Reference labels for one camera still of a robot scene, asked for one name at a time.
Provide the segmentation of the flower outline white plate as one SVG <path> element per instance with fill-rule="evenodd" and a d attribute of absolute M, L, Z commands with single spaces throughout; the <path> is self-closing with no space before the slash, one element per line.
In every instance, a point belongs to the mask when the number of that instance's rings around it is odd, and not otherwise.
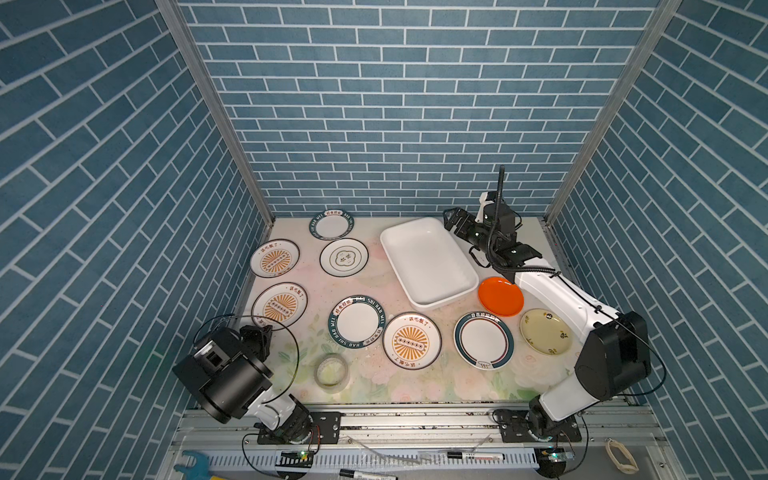
<path fill-rule="evenodd" d="M 356 239 L 343 238 L 329 243 L 320 254 L 322 270 L 338 278 L 360 273 L 369 260 L 367 247 Z"/>

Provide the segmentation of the green red ring plate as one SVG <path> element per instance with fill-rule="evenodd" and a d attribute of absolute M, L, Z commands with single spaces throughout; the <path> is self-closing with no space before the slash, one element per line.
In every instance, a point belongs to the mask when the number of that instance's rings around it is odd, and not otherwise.
<path fill-rule="evenodd" d="M 462 359 L 479 370 L 498 370 L 514 353 L 514 338 L 509 327 L 485 311 L 463 315 L 454 326 L 453 339 Z"/>

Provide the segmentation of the green lettered rim plate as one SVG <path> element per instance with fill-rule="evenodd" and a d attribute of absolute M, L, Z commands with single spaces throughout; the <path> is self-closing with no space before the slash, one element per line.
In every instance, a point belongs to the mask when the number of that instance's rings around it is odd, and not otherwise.
<path fill-rule="evenodd" d="M 386 315 L 382 305 L 367 295 L 353 295 L 339 301 L 328 317 L 331 338 L 348 349 L 361 349 L 383 333 Z"/>

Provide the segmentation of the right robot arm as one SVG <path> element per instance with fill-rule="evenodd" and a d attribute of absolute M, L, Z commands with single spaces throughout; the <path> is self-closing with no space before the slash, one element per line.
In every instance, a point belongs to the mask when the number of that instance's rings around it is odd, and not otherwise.
<path fill-rule="evenodd" d="M 593 298 L 552 267 L 533 247 L 517 240 L 516 214 L 494 202 L 477 219 L 456 207 L 443 212 L 444 228 L 486 257 L 505 279 L 543 301 L 582 344 L 573 372 L 529 402 L 530 434 L 548 441 L 575 424 L 574 415 L 646 379 L 655 350 L 645 319 L 621 313 Z"/>

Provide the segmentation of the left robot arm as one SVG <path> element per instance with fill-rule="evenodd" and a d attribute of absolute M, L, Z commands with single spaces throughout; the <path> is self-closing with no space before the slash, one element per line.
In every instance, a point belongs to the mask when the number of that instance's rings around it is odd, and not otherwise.
<path fill-rule="evenodd" d="M 287 328 L 268 318 L 267 324 L 238 330 L 221 326 L 193 345 L 173 373 L 194 400 L 222 424 L 252 416 L 258 420 L 260 445 L 308 444 L 317 451 L 339 441 L 341 414 L 312 413 L 283 389 L 277 392 L 265 360 L 272 334 Z"/>

